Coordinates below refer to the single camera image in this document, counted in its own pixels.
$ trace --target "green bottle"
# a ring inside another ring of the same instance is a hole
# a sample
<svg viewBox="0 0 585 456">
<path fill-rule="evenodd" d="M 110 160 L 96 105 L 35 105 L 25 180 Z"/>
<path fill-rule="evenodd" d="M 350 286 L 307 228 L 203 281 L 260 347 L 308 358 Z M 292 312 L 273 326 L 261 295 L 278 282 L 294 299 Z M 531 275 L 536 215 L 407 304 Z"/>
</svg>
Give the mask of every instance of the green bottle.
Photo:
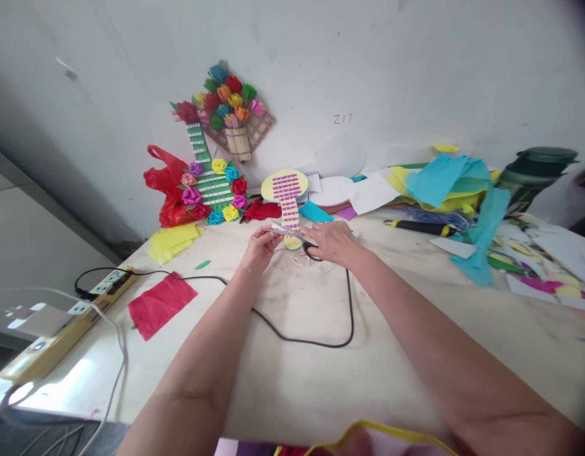
<svg viewBox="0 0 585 456">
<path fill-rule="evenodd" d="M 503 170 L 495 186 L 510 191 L 507 217 L 526 212 L 533 199 L 550 187 L 572 163 L 578 163 L 571 149 L 536 147 L 517 153 L 518 158 Z"/>
</svg>

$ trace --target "power strip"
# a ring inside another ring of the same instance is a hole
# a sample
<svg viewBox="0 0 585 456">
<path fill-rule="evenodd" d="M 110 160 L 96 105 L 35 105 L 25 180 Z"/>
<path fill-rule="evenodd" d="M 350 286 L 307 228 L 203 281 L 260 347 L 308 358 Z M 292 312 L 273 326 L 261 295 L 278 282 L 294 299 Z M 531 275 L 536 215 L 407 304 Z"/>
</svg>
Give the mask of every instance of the power strip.
<svg viewBox="0 0 585 456">
<path fill-rule="evenodd" d="M 121 269 L 139 272 L 131 266 L 124 266 Z M 94 304 L 102 312 L 106 312 L 137 278 L 137 275 L 113 271 L 91 290 L 92 293 L 99 295 Z M 100 317 L 89 303 L 84 301 L 78 302 L 68 312 L 72 315 L 68 323 L 52 337 L 35 340 L 0 372 L 0 378 L 11 380 L 20 386 L 44 378 Z"/>
</svg>

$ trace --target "red tissue paper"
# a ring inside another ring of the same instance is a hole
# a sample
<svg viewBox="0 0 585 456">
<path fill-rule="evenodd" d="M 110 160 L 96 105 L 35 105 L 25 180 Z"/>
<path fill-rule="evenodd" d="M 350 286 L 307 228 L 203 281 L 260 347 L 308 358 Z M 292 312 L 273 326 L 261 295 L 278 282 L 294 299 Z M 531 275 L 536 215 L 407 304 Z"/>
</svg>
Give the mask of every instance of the red tissue paper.
<svg viewBox="0 0 585 456">
<path fill-rule="evenodd" d="M 172 272 L 172 275 L 180 278 L 177 272 Z M 197 292 L 187 282 L 168 275 L 130 302 L 129 315 L 140 335 L 148 341 L 195 296 Z"/>
</svg>

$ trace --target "table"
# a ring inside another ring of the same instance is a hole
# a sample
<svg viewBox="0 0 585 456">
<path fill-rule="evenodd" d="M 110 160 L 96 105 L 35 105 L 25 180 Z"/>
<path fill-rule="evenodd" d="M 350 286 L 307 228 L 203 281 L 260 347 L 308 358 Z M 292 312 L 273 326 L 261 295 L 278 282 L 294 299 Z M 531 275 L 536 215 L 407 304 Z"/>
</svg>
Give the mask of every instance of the table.
<svg viewBox="0 0 585 456">
<path fill-rule="evenodd" d="M 510 294 L 499 272 L 494 286 L 476 287 L 449 262 L 450 254 L 428 242 L 433 236 L 391 228 L 382 224 L 385 218 L 373 212 L 356 217 L 350 226 L 361 233 L 364 245 L 471 337 L 585 426 L 585 343 L 577 340 L 585 335 L 581 320 L 560 305 Z M 183 277 L 230 279 L 247 239 L 260 225 L 209 227 L 162 269 Z M 146 243 L 123 264 L 159 269 L 148 247 Z M 205 260 L 211 260 L 209 266 L 194 270 Z M 162 279 L 157 274 L 140 277 L 108 312 L 124 329 L 129 350 L 129 367 L 109 421 L 134 420 L 187 334 L 222 290 L 216 280 L 189 282 L 199 295 L 145 342 L 132 329 L 127 304 Z M 310 445 L 338 439 L 363 418 L 446 440 L 446 427 L 427 392 L 355 279 L 352 294 L 356 335 L 342 349 L 283 342 L 258 317 L 251 318 L 225 437 Z M 299 252 L 276 253 L 255 306 L 287 336 L 338 343 L 349 335 L 344 269 L 326 262 L 309 264 Z M 101 419 L 120 356 L 112 328 L 99 322 L 19 407 Z M 9 385 L 0 379 L 0 401 Z"/>
</svg>

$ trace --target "yellow fabric trim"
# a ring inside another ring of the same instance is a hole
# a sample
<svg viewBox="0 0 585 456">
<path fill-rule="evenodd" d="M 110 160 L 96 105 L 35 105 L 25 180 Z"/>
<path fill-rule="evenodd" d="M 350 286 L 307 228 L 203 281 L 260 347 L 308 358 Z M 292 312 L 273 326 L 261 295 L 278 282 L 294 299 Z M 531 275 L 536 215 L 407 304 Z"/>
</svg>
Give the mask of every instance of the yellow fabric trim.
<svg viewBox="0 0 585 456">
<path fill-rule="evenodd" d="M 431 445 L 435 445 L 437 447 L 442 448 L 446 452 L 448 452 L 452 456 L 458 456 L 452 449 L 446 446 L 443 442 L 438 440 L 436 437 L 430 436 L 429 434 L 417 433 L 413 431 L 406 431 L 404 429 L 398 429 L 397 427 L 386 426 L 381 423 L 377 423 L 374 421 L 369 420 L 360 420 L 353 423 L 348 430 L 346 430 L 345 434 L 336 442 L 328 443 L 325 445 L 315 445 L 312 446 L 305 456 L 310 456 L 311 452 L 317 448 L 324 448 L 330 452 L 336 452 L 340 447 L 344 447 L 347 440 L 350 438 L 351 434 L 358 430 L 359 428 L 365 429 L 372 429 L 374 431 L 379 431 L 383 434 L 389 435 L 391 437 L 395 437 L 400 440 L 406 440 L 411 443 L 429 443 Z"/>
</svg>

